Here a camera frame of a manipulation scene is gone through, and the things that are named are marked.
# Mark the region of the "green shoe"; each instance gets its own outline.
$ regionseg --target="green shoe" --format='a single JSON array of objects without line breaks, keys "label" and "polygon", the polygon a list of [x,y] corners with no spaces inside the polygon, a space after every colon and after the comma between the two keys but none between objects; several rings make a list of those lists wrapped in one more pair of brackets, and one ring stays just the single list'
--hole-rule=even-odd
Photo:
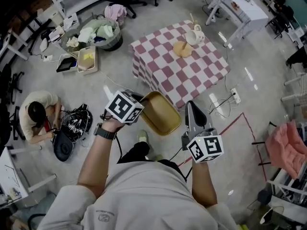
[{"label": "green shoe", "polygon": [[149,141],[148,141],[148,134],[145,130],[141,129],[138,133],[138,142],[146,142],[147,144],[149,144]]}]

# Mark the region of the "gray floor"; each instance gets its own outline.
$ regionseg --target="gray floor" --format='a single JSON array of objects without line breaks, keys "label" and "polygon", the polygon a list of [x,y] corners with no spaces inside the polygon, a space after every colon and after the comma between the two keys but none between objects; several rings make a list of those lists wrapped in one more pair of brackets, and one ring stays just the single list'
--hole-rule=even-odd
[{"label": "gray floor", "polygon": [[[196,98],[195,102],[203,108],[209,108],[214,98],[227,98],[230,95],[229,90],[233,87],[236,87],[242,100],[237,108],[233,108],[235,104],[232,105],[228,118],[216,112],[212,113],[214,126],[218,132],[224,130],[236,117],[244,113],[256,139],[263,140],[267,135],[269,121],[280,124],[285,121],[285,118],[290,118],[297,112],[293,108],[293,102],[282,104],[280,101],[282,96],[299,88],[298,84],[285,88],[283,82],[295,77],[295,72],[302,71],[299,64],[294,65],[294,69],[291,70],[285,65],[285,60],[296,51],[286,34],[283,38],[274,39],[273,30],[270,27],[263,28],[259,32],[251,33],[245,39],[234,41],[233,47],[227,53],[219,33],[228,38],[236,26],[226,18],[218,18],[216,23],[205,26],[207,15],[202,10],[202,6],[206,4],[204,0],[174,0],[173,2],[159,0],[158,7],[153,6],[153,0],[146,1],[149,3],[146,7],[134,6],[138,15],[136,19],[126,18],[122,30],[124,43],[121,48],[111,53],[99,51],[99,70],[107,74],[114,82],[142,94],[148,93],[149,88],[133,77],[131,52],[128,45],[162,27],[189,19],[191,12],[202,26],[206,37],[225,59],[228,58],[231,68],[226,80],[220,80]],[[260,0],[255,2],[270,18],[272,17]],[[85,20],[91,16],[91,13],[102,14],[106,5],[106,2],[99,2],[82,11],[79,17]],[[34,53],[39,52],[39,43],[36,44]],[[53,60],[58,59],[62,53],[63,50],[54,46],[49,46],[44,52],[45,55],[52,54]],[[53,173],[58,176],[48,186],[38,189],[24,200],[22,202],[24,205],[30,205],[39,200],[46,190],[56,193],[62,186],[76,183],[82,163],[94,139],[93,128],[100,121],[99,115],[102,114],[108,102],[103,86],[107,85],[112,92],[120,89],[101,72],[87,76],[74,73],[62,75],[56,73],[56,68],[56,62],[45,63],[38,56],[32,56],[27,61],[17,59],[12,70],[14,72],[22,70],[25,75],[20,81],[23,93],[16,94],[16,104],[20,105],[30,92],[44,89],[60,96],[66,109],[77,108],[82,103],[88,104],[94,116],[94,123],[86,140],[82,144],[75,145],[75,150],[67,162],[62,163],[55,158],[49,141],[42,143],[42,151],[17,156],[16,164],[23,169],[30,184]],[[226,105],[219,111],[228,116],[229,110],[229,105]],[[151,131],[142,119],[139,119],[138,123],[124,127],[118,134],[125,151],[128,151],[135,143],[139,129],[148,131],[155,153],[162,154],[167,159],[181,147],[180,136],[186,127],[182,123],[171,135],[161,137]],[[240,221],[250,213],[247,206],[255,200],[257,192],[265,185],[264,175],[262,168],[257,166],[259,156],[256,148],[251,145],[253,138],[245,120],[240,118],[223,134],[222,138],[225,155],[220,160],[210,162],[209,166],[219,200],[225,201],[230,206],[235,219]],[[12,144],[16,148],[31,146],[20,140],[12,141]],[[267,158],[264,148],[259,147],[259,150],[263,157]],[[111,167],[118,157],[118,146],[114,143]],[[185,154],[180,152],[174,161],[179,164],[184,157]],[[190,162],[182,166],[183,173],[186,174],[189,168]],[[265,170],[270,177],[275,168],[267,165]]]}]

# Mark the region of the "desk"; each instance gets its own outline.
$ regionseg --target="desk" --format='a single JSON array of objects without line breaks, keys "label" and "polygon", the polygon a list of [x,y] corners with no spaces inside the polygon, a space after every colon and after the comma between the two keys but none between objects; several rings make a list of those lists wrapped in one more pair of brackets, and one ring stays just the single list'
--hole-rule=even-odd
[{"label": "desk", "polygon": [[28,60],[28,57],[25,56],[24,54],[22,54],[20,51],[18,51],[17,49],[15,49],[12,45],[10,45],[10,39],[11,39],[11,35],[13,35],[14,37],[16,37],[16,39],[21,42],[23,45],[25,45],[26,47],[28,46],[28,44],[20,37],[18,36],[11,28],[9,29],[8,33],[6,34],[4,40],[3,40],[3,47],[2,49],[0,49],[0,57],[1,55],[4,53],[4,51],[8,48],[10,51],[12,51],[13,53],[17,54],[19,57],[21,57],[24,60]]},{"label": "desk", "polygon": [[[232,6],[234,2],[239,8],[235,9]],[[235,20],[238,26],[238,29],[229,37],[227,42],[224,43],[225,47],[227,47],[235,37],[241,38],[248,35],[251,31],[260,30],[269,20],[266,13],[263,12],[253,0],[250,0],[250,2],[246,2],[245,0],[212,0],[208,8],[213,8],[213,10],[206,21],[206,25],[210,24],[212,18],[214,18],[215,12],[220,7]]]},{"label": "desk", "polygon": [[16,167],[13,163],[11,154],[17,154],[22,152],[32,152],[41,150],[41,148],[32,148],[32,149],[13,149],[8,150],[7,147],[4,148],[1,156],[0,156],[0,185],[3,190],[3,193],[6,195],[10,194],[10,190],[12,188],[19,191],[20,196],[14,199],[13,201],[9,201],[5,205],[1,205],[0,208],[7,207],[8,205],[15,203],[23,198],[26,198],[29,196],[30,192],[33,192],[34,190],[38,189],[39,187],[47,184],[48,182],[55,179],[57,176],[54,174],[47,179],[31,186],[31,187],[25,187],[20,180],[20,177],[17,174]]},{"label": "desk", "polygon": [[230,71],[207,37],[203,43],[193,46],[192,55],[187,58],[174,53],[173,44],[185,41],[183,34],[191,28],[191,21],[181,21],[130,45],[134,54],[134,76],[147,83],[152,91],[161,92],[177,108],[196,98]]}]

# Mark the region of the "pink chair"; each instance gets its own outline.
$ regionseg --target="pink chair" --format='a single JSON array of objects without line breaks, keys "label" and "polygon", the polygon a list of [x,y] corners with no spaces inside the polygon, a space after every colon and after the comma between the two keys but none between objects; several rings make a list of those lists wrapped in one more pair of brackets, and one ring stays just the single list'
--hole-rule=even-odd
[{"label": "pink chair", "polygon": [[295,122],[277,126],[265,142],[252,144],[263,143],[266,145],[272,165],[286,170],[293,179],[296,179],[303,163],[307,161],[307,147],[298,134]]}]

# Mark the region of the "hand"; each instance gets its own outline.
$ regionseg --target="hand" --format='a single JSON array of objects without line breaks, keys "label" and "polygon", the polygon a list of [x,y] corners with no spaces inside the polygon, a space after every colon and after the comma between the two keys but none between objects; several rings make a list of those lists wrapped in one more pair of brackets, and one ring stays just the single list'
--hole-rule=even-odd
[{"label": "hand", "polygon": [[49,132],[46,133],[46,139],[51,139],[53,137],[54,137],[54,134],[53,134],[52,131],[49,131]]},{"label": "hand", "polygon": [[105,120],[102,123],[101,128],[103,128],[106,131],[114,133],[114,132],[120,130],[120,128],[122,128],[124,125],[125,124],[122,124],[120,121],[118,121],[114,118],[111,118],[109,120]]},{"label": "hand", "polygon": [[53,127],[59,129],[59,119],[58,119],[58,118],[56,118],[56,119],[53,121]]}]

